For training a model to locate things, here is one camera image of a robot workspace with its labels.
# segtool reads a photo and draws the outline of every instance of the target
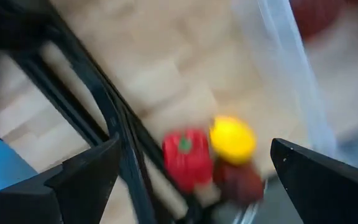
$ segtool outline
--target red object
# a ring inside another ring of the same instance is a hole
[[[344,0],[290,0],[303,40],[307,40],[334,23]]]
[[[170,133],[163,140],[162,150],[165,168],[183,191],[192,192],[196,184],[212,180],[213,162],[202,130]]]
[[[264,197],[264,183],[251,162],[234,166],[220,159],[215,164],[213,179],[222,197],[242,208]]]

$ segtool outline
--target wooden floor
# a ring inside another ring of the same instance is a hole
[[[152,136],[206,127],[215,114],[247,121],[258,136],[255,163],[266,176],[272,138],[306,144],[297,116],[264,88],[228,0],[64,0],[56,7]],[[46,61],[106,129],[85,86],[53,45]],[[0,55],[0,137],[37,171],[88,148],[14,62]],[[159,195],[181,216],[183,202],[149,163]],[[217,198],[200,189],[207,204]],[[135,223],[125,183],[113,189],[102,223]]]

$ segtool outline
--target red bell pepper toy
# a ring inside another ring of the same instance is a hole
[[[213,162],[203,130],[172,132],[165,136],[162,150],[166,170],[184,192],[190,193],[196,184],[212,180]]]

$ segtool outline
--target red toy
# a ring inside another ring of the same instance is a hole
[[[290,4],[302,39],[308,40],[335,22],[345,1],[290,0]]]
[[[203,130],[170,133],[163,140],[162,150],[165,168],[183,191],[192,192],[196,184],[212,180],[213,162]]]

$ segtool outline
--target yellow lemon toy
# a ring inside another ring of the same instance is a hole
[[[247,162],[256,148],[255,134],[248,125],[236,118],[215,117],[209,137],[215,152],[233,165]]]

